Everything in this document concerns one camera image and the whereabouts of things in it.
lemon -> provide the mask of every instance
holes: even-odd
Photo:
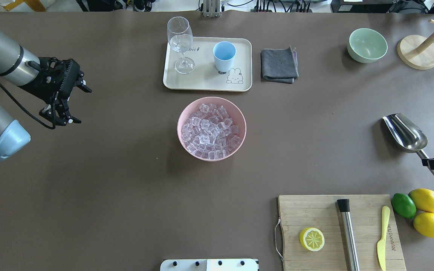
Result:
[[[434,213],[434,191],[418,188],[410,192],[410,198],[415,202],[416,208],[425,212]]]
[[[416,206],[408,195],[396,193],[391,199],[393,210],[403,218],[413,218],[416,214]]]
[[[433,213],[420,213],[417,214],[413,221],[413,226],[418,233],[427,237],[434,238],[434,214]]]
[[[324,247],[324,234],[317,228],[305,228],[299,234],[301,245],[310,251],[319,251]]]

green bowl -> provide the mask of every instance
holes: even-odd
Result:
[[[388,43],[384,37],[372,29],[356,29],[349,36],[348,53],[357,62],[374,62],[387,51]]]

gray towel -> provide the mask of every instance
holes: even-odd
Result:
[[[297,53],[291,49],[264,49],[260,53],[262,76],[267,81],[292,84],[298,74]]]

pink bowl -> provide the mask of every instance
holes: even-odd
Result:
[[[208,105],[210,103],[215,104],[217,107],[224,106],[224,108],[227,110],[227,113],[229,114],[229,117],[231,117],[234,120],[234,123],[236,125],[239,125],[239,134],[237,134],[237,135],[242,140],[241,140],[239,146],[237,146],[233,152],[231,152],[230,154],[228,154],[224,158],[206,159],[206,158],[202,158],[202,157],[198,157],[196,155],[193,155],[192,153],[190,153],[188,151],[188,149],[186,149],[185,143],[182,140],[182,126],[184,125],[184,123],[188,119],[188,117],[190,117],[193,113],[199,111],[199,107],[201,104],[207,104]],[[225,158],[228,158],[231,155],[233,155],[234,153],[236,153],[239,150],[239,148],[242,146],[244,139],[246,139],[246,133],[247,133],[246,118],[244,118],[244,115],[242,114],[241,110],[236,105],[234,105],[231,101],[226,100],[224,98],[220,98],[220,97],[204,97],[204,98],[200,98],[198,100],[191,102],[182,111],[182,113],[180,114],[180,117],[179,117],[179,122],[177,122],[177,135],[179,136],[179,141],[182,144],[182,146],[184,147],[184,149],[189,154],[194,156],[195,158],[199,158],[200,160],[210,161],[210,162],[224,160]]]

yellow lemon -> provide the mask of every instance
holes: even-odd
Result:
[[[310,251],[319,251],[324,247],[324,234],[317,228],[305,228],[299,234],[299,241]]]
[[[434,214],[433,213],[420,213],[415,216],[413,226],[418,233],[427,237],[434,238]]]
[[[415,202],[416,208],[429,212],[434,213],[434,191],[425,189],[425,188],[418,188],[410,192],[410,198]]]

